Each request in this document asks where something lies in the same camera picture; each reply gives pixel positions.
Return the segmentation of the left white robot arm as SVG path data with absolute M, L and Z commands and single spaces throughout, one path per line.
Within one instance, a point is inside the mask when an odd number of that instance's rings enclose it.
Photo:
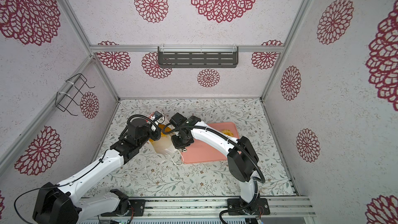
M 118 142 L 95 162 L 54 185 L 43 185 L 37 196 L 33 220 L 38 224 L 76 224 L 104 213 L 125 216 L 131 209 L 129 198 L 118 189 L 83 199 L 86 192 L 112 171 L 132 160 L 150 139 L 161 137 L 156 117 L 133 115 Z

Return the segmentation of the white floral paper bag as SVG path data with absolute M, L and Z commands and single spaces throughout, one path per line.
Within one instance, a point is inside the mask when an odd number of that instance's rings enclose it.
M 152 147 L 154 148 L 156 153 L 162 154 L 162 155 L 167 155 L 169 156 L 169 158 L 171 159 L 171 161 L 173 162 L 173 164 L 177 167 L 181 167 L 183 165 L 183 157 L 181 152 L 176 149 L 172 143 L 172 134 L 168 134 L 166 136 L 162 136 L 161 135 L 161 131 L 158 132 L 156 127 L 154 125 L 151 126 L 151 132 L 150 134 L 152 134 L 152 136 L 154 137 L 158 137 L 158 134 L 160 134 L 160 138 L 156 141 L 154 141 L 153 139 L 149 139 L 150 144 L 152 145 Z M 173 157 L 174 154 L 179 153 L 180 155 L 180 162 L 175 162 Z

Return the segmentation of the yellow fake bread roll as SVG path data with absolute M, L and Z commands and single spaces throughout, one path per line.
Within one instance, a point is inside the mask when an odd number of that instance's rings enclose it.
M 172 128 L 170 128 L 171 124 L 159 124 L 158 127 L 161 129 L 161 135 L 166 136 L 169 132 L 172 131 Z

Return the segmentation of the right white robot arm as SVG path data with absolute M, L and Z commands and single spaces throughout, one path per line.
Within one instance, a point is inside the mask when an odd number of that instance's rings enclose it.
M 226 213 L 253 215 L 259 210 L 261 197 L 258 184 L 264 184 L 265 177 L 258 165 L 259 157 L 248 138 L 242 136 L 238 139 L 226 135 L 194 115 L 186 118 L 177 113 L 168 125 L 174 129 L 167 132 L 163 128 L 162 132 L 172 134 L 172 143 L 176 149 L 185 149 L 199 140 L 227 158 L 230 174 L 239 181 L 240 196 L 237 201 L 229 203 L 228 209 L 222 211 L 220 217 Z

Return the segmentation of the orange bundt fake bread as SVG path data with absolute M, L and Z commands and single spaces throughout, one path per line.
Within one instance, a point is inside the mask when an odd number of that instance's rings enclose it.
M 238 137 L 232 130 L 229 130 L 229 129 L 221 130 L 221 133 L 223 133 L 224 135 L 233 137 L 233 138 L 237 138 Z

